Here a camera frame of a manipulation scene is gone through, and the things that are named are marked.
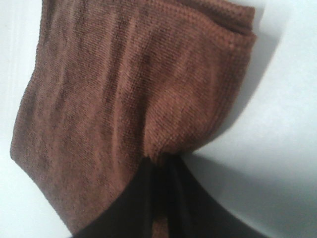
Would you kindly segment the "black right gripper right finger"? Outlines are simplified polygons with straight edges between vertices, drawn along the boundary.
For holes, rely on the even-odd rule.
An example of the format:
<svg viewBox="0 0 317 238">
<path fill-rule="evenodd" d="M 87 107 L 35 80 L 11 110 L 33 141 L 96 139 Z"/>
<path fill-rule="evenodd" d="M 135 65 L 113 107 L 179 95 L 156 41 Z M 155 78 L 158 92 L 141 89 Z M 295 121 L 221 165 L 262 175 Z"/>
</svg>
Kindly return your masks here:
<svg viewBox="0 0 317 238">
<path fill-rule="evenodd" d="M 230 216 L 202 188 L 181 160 L 165 164 L 171 238 L 232 238 Z"/>
</svg>

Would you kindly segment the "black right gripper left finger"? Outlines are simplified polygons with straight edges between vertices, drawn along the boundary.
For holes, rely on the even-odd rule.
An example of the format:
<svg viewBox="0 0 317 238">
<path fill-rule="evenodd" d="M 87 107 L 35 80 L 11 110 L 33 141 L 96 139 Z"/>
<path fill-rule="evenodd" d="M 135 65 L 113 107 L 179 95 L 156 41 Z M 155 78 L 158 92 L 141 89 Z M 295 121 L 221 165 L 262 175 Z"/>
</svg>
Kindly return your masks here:
<svg viewBox="0 0 317 238">
<path fill-rule="evenodd" d="M 152 236 L 152 170 L 142 162 L 122 194 L 75 238 L 150 238 Z"/>
</svg>

